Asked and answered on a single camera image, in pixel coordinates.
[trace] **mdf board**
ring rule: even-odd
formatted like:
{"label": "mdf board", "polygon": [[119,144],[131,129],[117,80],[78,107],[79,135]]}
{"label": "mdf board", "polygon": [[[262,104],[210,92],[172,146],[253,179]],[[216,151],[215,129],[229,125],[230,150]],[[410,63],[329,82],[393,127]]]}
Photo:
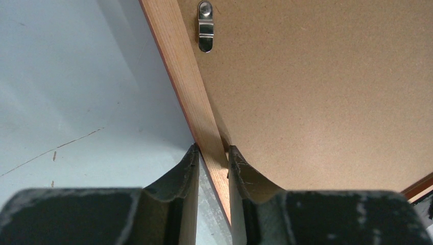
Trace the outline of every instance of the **mdf board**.
{"label": "mdf board", "polygon": [[285,189],[402,191],[433,172],[432,1],[178,0],[221,135]]}

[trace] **wooden strip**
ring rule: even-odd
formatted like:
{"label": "wooden strip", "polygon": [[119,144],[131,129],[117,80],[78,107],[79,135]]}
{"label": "wooden strip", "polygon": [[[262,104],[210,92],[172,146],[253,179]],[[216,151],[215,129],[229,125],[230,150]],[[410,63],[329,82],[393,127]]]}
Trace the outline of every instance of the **wooden strip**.
{"label": "wooden strip", "polygon": [[193,138],[230,222],[227,157],[176,0],[140,0]]}
{"label": "wooden strip", "polygon": [[433,173],[430,173],[426,177],[422,178],[420,181],[406,188],[401,193],[410,200],[415,201],[414,197],[421,193],[424,193],[427,189],[433,189]]}

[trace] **metal clip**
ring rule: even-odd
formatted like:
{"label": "metal clip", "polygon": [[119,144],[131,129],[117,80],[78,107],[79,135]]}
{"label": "metal clip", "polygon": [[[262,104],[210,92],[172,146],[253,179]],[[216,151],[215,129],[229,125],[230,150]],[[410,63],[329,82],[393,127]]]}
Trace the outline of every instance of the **metal clip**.
{"label": "metal clip", "polygon": [[208,1],[199,3],[199,48],[208,53],[213,47],[213,9]]}

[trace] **scratch on table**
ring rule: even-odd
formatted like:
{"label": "scratch on table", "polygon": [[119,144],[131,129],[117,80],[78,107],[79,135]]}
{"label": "scratch on table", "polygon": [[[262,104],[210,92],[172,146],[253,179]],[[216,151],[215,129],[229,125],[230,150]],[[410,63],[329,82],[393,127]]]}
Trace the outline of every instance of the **scratch on table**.
{"label": "scratch on table", "polygon": [[87,136],[90,136],[90,135],[92,135],[92,134],[94,134],[94,133],[96,133],[96,132],[98,132],[99,130],[102,130],[102,129],[104,129],[104,128],[100,128],[100,129],[98,129],[98,130],[95,130],[95,131],[93,131],[93,132],[91,132],[91,133],[89,133],[89,134],[83,136],[83,137],[80,137],[80,138],[78,138],[78,139],[74,139],[74,140],[72,140],[72,141],[70,141],[70,142],[68,142],[68,143],[62,144],[62,145],[60,145],[60,146],[58,146],[58,147],[56,147],[56,148],[54,148],[54,149],[51,149],[51,150],[49,150],[49,151],[46,151],[46,152],[40,154],[39,156],[34,157],[34,158],[30,159],[29,161],[27,161],[27,162],[25,162],[25,163],[22,163],[22,164],[18,165],[17,167],[15,167],[15,168],[13,168],[13,169],[7,171],[6,173],[0,175],[0,177],[3,177],[3,176],[5,176],[5,175],[7,175],[8,173],[10,173],[10,172],[16,170],[17,168],[22,167],[22,166],[26,165],[27,163],[29,163],[29,162],[31,162],[31,161],[33,161],[33,160],[35,160],[35,159],[37,159],[37,158],[39,158],[39,157],[41,157],[41,156],[47,154],[47,153],[50,153],[50,152],[52,152],[52,151],[54,151],[54,150],[56,150],[56,149],[58,149],[58,148],[64,147],[64,146],[67,145],[67,144],[70,144],[70,143],[72,143],[72,142],[75,142],[75,141],[77,141],[77,140],[80,140],[80,139],[82,139],[82,138],[85,138],[85,137],[87,137]]}

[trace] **light blue surface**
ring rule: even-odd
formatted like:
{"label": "light blue surface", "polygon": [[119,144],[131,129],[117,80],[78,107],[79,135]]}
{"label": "light blue surface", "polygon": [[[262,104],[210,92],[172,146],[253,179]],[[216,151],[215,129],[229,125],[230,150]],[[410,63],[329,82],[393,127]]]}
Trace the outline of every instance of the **light blue surface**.
{"label": "light blue surface", "polygon": [[[0,206],[53,182],[147,186],[193,143],[137,0],[0,1],[0,115]],[[230,244],[201,170],[197,244]]]}

